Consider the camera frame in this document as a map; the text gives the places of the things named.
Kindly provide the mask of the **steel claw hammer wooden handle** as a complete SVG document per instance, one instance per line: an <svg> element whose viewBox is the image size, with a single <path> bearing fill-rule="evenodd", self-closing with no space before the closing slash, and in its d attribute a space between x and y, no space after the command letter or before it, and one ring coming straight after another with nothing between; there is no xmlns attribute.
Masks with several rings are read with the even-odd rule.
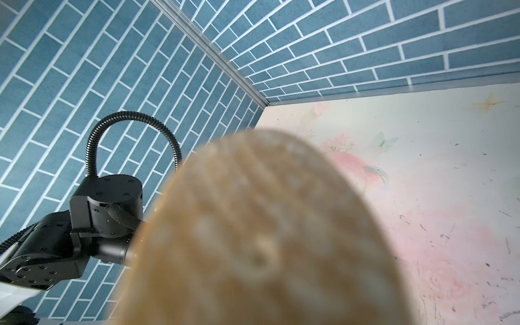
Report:
<svg viewBox="0 0 520 325"><path fill-rule="evenodd" d="M254 130L175 172L132 243L114 324L412 324L371 210L322 154Z"/></svg>

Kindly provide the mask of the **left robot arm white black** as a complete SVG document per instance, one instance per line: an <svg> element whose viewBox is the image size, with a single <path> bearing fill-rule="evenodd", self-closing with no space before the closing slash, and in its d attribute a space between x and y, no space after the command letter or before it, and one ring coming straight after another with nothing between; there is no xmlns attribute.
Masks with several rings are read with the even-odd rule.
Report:
<svg viewBox="0 0 520 325"><path fill-rule="evenodd" d="M143 185L131 175L98 175L98 145L116 123L146 123L161 133L173 150L173 166L182 162L181 148L171 130L141 112L115 112L92 129L85 153L86 176L66 211L50 213L1 243L1 323L38 324L22 306L27 299L65 280L81 278L90 259L127 265L143 221Z"/></svg>

